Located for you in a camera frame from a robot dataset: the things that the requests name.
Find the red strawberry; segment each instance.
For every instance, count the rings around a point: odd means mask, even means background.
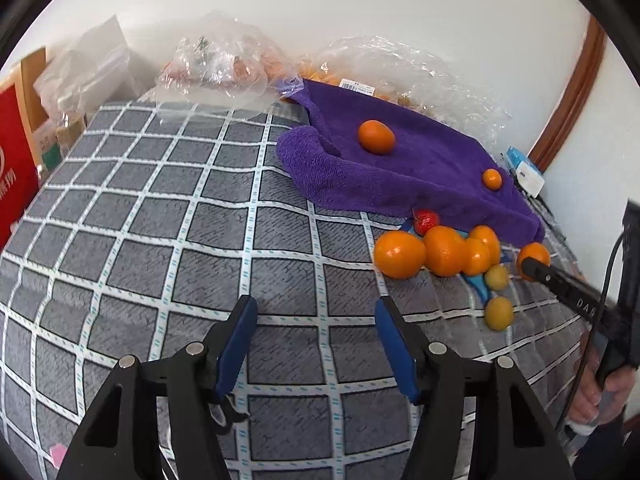
[[[436,225],[440,225],[440,217],[436,212],[428,209],[414,210],[414,231],[418,236],[424,236],[429,229],[436,227]]]

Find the purple towel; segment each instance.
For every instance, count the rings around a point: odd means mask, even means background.
[[[389,216],[431,209],[444,225],[469,231],[485,224],[517,247],[543,239],[540,219],[475,139],[395,104],[322,83],[305,81],[292,99],[309,111],[311,126],[282,135],[277,153],[313,203]],[[391,154],[373,155],[358,143],[358,127],[371,119],[396,134]],[[488,168],[502,173],[498,191],[482,184]]]

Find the barcode label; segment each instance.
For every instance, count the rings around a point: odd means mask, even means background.
[[[376,91],[375,87],[352,81],[351,79],[343,79],[338,85],[340,88],[346,88],[347,90],[353,90],[361,94],[373,95]]]

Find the metal bolt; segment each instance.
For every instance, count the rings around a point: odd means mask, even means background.
[[[433,342],[429,345],[429,352],[434,355],[442,355],[447,352],[447,346],[438,341]]]
[[[204,345],[197,341],[195,343],[189,343],[187,345],[187,354],[189,355],[198,355],[203,350],[204,350]]]
[[[130,368],[134,364],[136,364],[136,358],[133,355],[125,355],[120,358],[118,361],[120,368]]]
[[[498,366],[502,368],[513,368],[513,359],[506,355],[501,355],[498,357]]]

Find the checkered tablecloth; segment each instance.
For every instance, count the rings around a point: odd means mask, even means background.
[[[514,278],[506,295],[515,322],[491,332],[460,277],[377,272],[374,242],[402,219],[328,211],[300,196],[275,145],[306,120],[303,110],[279,105],[251,120],[210,107],[175,114],[161,120],[138,102],[103,107],[2,253],[0,427],[34,479],[56,477],[52,447],[68,446],[118,357],[171,355],[248,293],[258,329],[234,402],[250,420],[221,438],[233,478],[400,478],[419,413],[395,388],[376,335],[381,294],[464,357],[510,355],[558,416],[583,326],[542,286]],[[553,262],[576,270],[540,212]],[[166,402],[158,410],[162,452],[175,466]],[[469,399],[459,477],[473,428]]]

